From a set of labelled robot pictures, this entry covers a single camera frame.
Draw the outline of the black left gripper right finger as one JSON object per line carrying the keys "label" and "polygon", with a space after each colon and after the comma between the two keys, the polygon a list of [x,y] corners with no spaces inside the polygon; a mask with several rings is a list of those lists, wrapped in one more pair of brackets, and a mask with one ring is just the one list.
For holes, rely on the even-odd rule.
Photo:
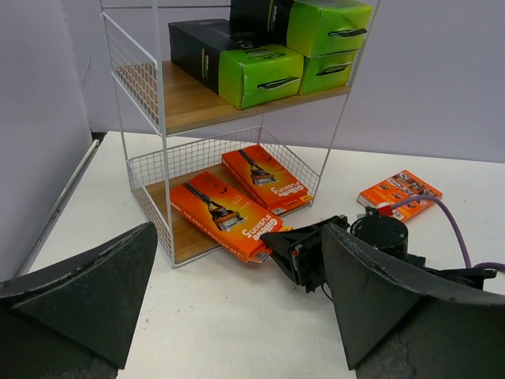
{"label": "black left gripper right finger", "polygon": [[434,276],[334,225],[324,264],[359,378],[501,378],[504,297]]}

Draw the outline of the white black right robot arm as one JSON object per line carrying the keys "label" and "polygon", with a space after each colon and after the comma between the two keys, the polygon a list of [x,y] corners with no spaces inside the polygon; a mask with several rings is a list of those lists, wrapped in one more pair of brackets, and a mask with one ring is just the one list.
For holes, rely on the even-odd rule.
{"label": "white black right robot arm", "polygon": [[281,271],[306,292],[327,285],[322,233],[324,226],[340,227],[377,250],[416,268],[468,287],[482,289],[486,279],[496,277],[491,268],[457,268],[437,270],[425,266],[425,257],[408,253],[409,231],[404,223],[387,216],[367,215],[354,223],[346,216],[329,219],[289,231],[270,232],[260,239],[271,249],[271,258]]}

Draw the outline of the orange Gillette Fusion5 box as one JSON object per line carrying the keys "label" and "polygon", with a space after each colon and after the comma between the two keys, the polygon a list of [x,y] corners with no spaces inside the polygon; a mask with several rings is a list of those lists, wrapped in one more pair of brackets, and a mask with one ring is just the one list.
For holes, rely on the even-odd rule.
{"label": "orange Gillette Fusion5 box", "polygon": [[222,165],[257,204],[277,216],[313,200],[301,180],[259,144],[224,153]]}
{"label": "orange Gillette Fusion5 box", "polygon": [[272,253],[265,233],[289,231],[283,220],[209,171],[170,191],[170,203],[190,223],[239,260],[261,263]]}

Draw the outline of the orange Gillette cartridge box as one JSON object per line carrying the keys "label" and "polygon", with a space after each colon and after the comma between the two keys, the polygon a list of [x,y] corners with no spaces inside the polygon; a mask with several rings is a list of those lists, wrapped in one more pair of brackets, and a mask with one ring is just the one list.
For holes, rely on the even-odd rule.
{"label": "orange Gillette cartridge box", "polygon": [[[394,205],[407,198],[419,195],[443,198],[443,193],[438,189],[410,171],[403,170],[361,191],[357,196],[357,203],[364,207],[377,208],[382,203]],[[432,201],[419,200],[394,209],[392,215],[397,220],[406,223],[419,216],[432,205],[434,205]]]}

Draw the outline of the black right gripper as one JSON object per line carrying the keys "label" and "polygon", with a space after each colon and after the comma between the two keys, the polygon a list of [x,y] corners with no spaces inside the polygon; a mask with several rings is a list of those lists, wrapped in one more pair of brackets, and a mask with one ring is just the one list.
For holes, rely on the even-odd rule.
{"label": "black right gripper", "polygon": [[268,232],[260,240],[272,249],[271,258],[282,273],[306,293],[327,282],[322,252],[323,226],[333,223],[344,230],[350,227],[344,215],[288,231]]}

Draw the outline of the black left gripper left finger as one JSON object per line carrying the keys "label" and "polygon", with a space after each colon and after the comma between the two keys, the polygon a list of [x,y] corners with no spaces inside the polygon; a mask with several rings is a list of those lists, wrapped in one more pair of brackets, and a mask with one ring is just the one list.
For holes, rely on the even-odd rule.
{"label": "black left gripper left finger", "polygon": [[1,283],[3,378],[115,378],[158,245],[154,223]]}

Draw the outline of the green black Gillette Labs box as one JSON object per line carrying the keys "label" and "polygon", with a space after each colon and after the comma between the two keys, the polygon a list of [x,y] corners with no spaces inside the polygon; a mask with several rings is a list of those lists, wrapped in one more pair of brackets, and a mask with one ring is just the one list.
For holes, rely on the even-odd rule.
{"label": "green black Gillette Labs box", "polygon": [[304,57],[303,76],[298,94],[305,96],[346,85],[357,53],[358,50],[352,50],[313,58]]}
{"label": "green black Gillette Labs box", "polygon": [[239,110],[295,96],[304,57],[224,19],[168,24],[171,61]]}
{"label": "green black Gillette Labs box", "polygon": [[314,58],[359,49],[372,12],[359,1],[236,0],[230,23]]}

